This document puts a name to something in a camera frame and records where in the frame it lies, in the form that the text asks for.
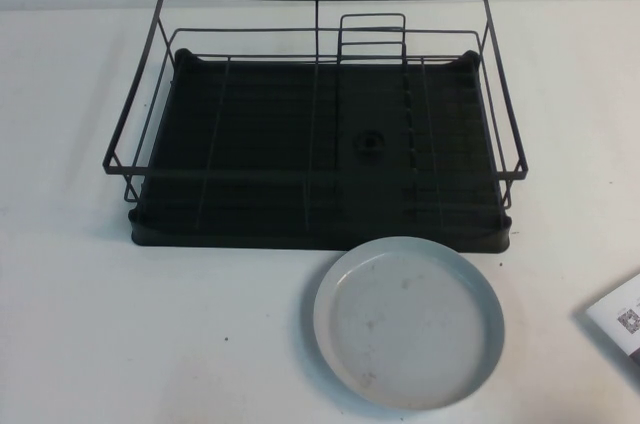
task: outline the black drip tray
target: black drip tray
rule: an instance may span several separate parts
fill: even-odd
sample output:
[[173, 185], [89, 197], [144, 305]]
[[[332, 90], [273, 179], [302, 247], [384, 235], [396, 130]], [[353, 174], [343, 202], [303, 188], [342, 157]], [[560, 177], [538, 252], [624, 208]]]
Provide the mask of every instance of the black drip tray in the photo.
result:
[[508, 246], [476, 53], [424, 65], [175, 59], [149, 167], [210, 175], [147, 177], [136, 242]]

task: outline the white plate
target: white plate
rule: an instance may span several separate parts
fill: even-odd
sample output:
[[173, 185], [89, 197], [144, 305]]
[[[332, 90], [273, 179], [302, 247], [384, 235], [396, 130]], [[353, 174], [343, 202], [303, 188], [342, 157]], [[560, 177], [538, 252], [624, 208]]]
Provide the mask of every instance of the white plate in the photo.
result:
[[460, 254], [411, 237], [342, 256], [316, 296], [322, 355], [362, 397], [424, 410], [467, 397], [489, 377], [504, 341], [493, 289]]

